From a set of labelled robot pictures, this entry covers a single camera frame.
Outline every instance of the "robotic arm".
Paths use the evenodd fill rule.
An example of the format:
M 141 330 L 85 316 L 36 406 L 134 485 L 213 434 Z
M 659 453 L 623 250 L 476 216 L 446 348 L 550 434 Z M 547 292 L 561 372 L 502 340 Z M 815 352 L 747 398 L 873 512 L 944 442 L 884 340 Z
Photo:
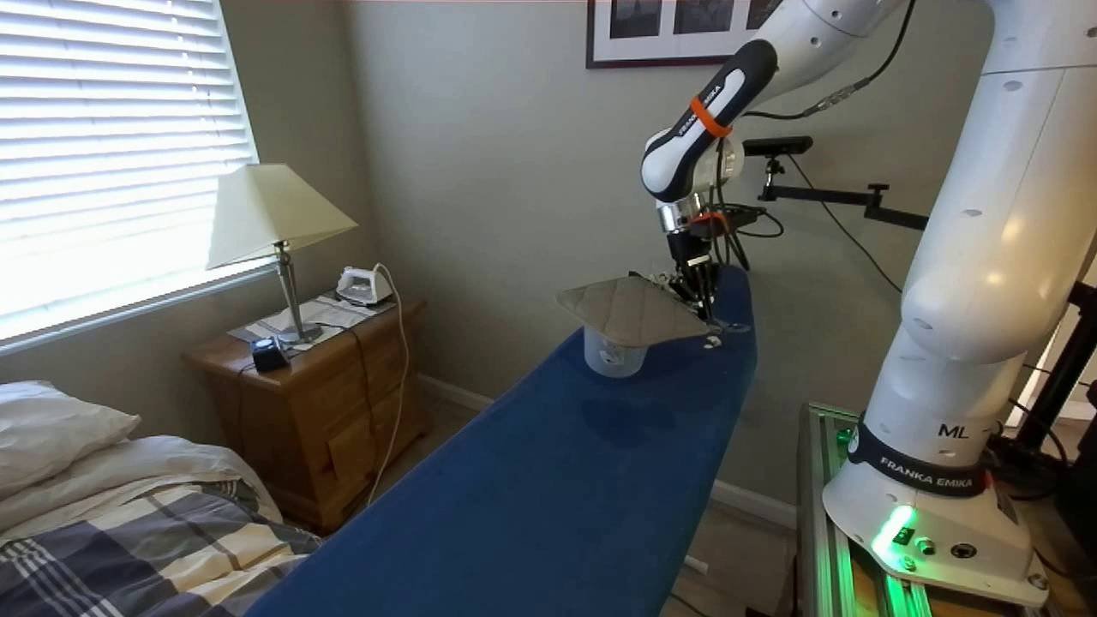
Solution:
M 646 147 L 680 280 L 707 293 L 691 235 L 693 170 L 757 96 L 832 67 L 899 0 L 787 0 Z M 901 326 L 851 460 L 823 489 L 829 522 L 891 576 L 1039 606 L 1045 573 L 983 469 L 1022 355 L 1068 313 L 1097 235 L 1097 3 L 987 0 L 993 42 L 953 169 L 901 293 Z
M 755 42 L 695 91 L 691 108 L 646 147 L 641 180 L 654 196 L 670 252 L 675 259 L 672 287 L 707 316 L 716 287 L 710 242 L 691 228 L 699 188 L 721 178 L 727 161 L 715 147 L 731 138 L 731 120 L 757 96 L 777 96 L 791 85 L 825 75 L 851 53 L 901 0 L 789 0 Z

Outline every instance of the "framed picture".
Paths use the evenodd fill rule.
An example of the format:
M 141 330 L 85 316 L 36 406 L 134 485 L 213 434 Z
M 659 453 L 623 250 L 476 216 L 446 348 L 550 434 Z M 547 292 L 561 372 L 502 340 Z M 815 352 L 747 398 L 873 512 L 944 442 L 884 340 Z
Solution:
M 588 64 L 724 63 L 783 0 L 588 0 Z

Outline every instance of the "nightstand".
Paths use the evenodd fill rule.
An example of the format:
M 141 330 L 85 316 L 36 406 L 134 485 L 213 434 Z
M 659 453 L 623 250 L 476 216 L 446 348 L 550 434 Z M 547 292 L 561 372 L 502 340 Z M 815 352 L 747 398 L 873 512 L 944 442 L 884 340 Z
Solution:
M 400 404 L 392 460 L 430 428 L 400 384 L 397 308 L 272 372 L 253 370 L 252 344 L 236 337 L 211 340 L 189 361 L 213 393 L 227 444 L 261 474 L 284 516 L 316 530 L 336 530 L 367 501 Z

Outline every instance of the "plaid bedspread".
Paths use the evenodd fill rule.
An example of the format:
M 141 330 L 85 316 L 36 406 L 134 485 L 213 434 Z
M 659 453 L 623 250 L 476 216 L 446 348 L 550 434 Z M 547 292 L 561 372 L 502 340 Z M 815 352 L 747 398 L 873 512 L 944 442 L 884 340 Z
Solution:
M 319 539 L 253 514 L 247 484 L 163 485 L 0 545 L 0 614 L 247 614 Z

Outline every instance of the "blue ironing board cover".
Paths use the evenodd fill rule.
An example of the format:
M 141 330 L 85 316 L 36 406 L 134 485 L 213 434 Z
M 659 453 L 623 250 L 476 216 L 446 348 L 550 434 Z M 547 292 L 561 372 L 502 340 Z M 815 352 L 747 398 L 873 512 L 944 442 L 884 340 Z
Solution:
M 568 337 L 252 614 L 654 617 L 755 372 L 740 269 L 716 316 L 724 346 L 653 346 L 629 381 Z

